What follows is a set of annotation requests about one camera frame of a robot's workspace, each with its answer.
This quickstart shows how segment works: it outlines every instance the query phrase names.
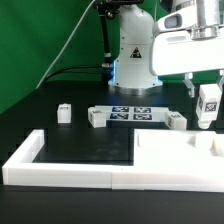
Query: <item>small white block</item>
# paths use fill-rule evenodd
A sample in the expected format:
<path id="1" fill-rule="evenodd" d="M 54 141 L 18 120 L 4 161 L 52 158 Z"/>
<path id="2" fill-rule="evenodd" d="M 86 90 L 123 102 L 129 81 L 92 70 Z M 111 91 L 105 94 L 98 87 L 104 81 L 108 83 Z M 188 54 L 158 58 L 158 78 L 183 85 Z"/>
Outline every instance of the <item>small white block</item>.
<path id="1" fill-rule="evenodd" d="M 165 124 L 172 130 L 184 131 L 187 129 L 187 119 L 176 111 L 165 113 Z"/>
<path id="2" fill-rule="evenodd" d="M 211 150 L 213 146 L 215 133 L 201 132 L 195 135 L 195 147 L 197 149 Z"/>
<path id="3" fill-rule="evenodd" d="M 106 127 L 106 114 L 95 107 L 88 109 L 88 119 L 94 128 Z"/>
<path id="4" fill-rule="evenodd" d="M 207 84 L 200 86 L 199 95 L 196 107 L 199 127 L 207 129 L 217 119 L 222 92 L 217 84 Z"/>
<path id="5" fill-rule="evenodd" d="M 58 123 L 71 123 L 71 104 L 60 104 L 57 115 Z"/>

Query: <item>black tabletop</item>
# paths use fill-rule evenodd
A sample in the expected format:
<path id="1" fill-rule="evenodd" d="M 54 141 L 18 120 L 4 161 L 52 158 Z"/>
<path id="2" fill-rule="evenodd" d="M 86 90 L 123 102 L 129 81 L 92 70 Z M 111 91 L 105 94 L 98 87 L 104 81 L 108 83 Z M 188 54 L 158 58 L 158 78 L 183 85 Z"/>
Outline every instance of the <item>black tabletop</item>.
<path id="1" fill-rule="evenodd" d="M 129 96 L 108 92 L 101 82 L 49 82 L 0 115 L 1 165 L 33 129 L 44 129 L 46 144 L 34 162 L 129 166 L 133 130 L 166 129 L 164 123 L 110 121 L 94 129 L 88 107 L 168 107 L 187 118 L 188 130 L 199 130 L 196 102 L 183 84 Z M 57 124 L 57 107 L 63 103 L 72 105 L 70 125 Z M 223 113 L 222 100 L 209 130 L 224 133 Z M 2 176 L 0 181 L 0 223 L 224 223 L 222 193 L 4 186 Z"/>

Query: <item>white cube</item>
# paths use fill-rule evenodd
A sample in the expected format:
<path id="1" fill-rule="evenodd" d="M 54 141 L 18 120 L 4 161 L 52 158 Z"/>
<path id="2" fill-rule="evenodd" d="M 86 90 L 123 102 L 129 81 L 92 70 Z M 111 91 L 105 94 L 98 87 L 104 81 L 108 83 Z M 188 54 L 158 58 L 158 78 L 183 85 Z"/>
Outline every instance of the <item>white cube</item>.
<path id="1" fill-rule="evenodd" d="M 60 104 L 58 106 L 58 123 L 71 123 L 71 104 Z"/>
<path id="2" fill-rule="evenodd" d="M 95 107 L 88 109 L 88 119 L 94 128 L 106 127 L 106 114 Z"/>
<path id="3" fill-rule="evenodd" d="M 165 113 L 165 124 L 172 130 L 184 131 L 187 129 L 187 119 L 177 111 Z"/>

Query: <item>white foam border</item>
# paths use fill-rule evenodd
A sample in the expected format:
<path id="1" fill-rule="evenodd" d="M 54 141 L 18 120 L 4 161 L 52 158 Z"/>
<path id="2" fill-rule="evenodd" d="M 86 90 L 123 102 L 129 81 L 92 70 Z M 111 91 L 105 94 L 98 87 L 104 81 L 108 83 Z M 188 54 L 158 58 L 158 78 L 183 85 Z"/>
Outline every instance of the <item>white foam border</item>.
<path id="1" fill-rule="evenodd" d="M 32 163 L 44 145 L 44 131 L 34 130 L 2 167 L 3 181 L 22 186 L 224 192 L 224 135 L 206 132 L 214 136 L 213 151 L 206 151 L 192 145 L 198 133 L 137 129 L 134 165 L 112 166 Z"/>

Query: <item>warning label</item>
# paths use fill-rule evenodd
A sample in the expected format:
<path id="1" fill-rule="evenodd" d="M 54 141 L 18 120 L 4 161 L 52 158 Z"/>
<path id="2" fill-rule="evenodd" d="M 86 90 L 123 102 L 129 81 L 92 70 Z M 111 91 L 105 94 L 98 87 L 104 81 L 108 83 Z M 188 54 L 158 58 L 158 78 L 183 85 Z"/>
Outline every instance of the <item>warning label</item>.
<path id="1" fill-rule="evenodd" d="M 136 47 L 135 50 L 133 51 L 131 58 L 142 58 L 140 51 L 138 50 L 138 48 Z"/>

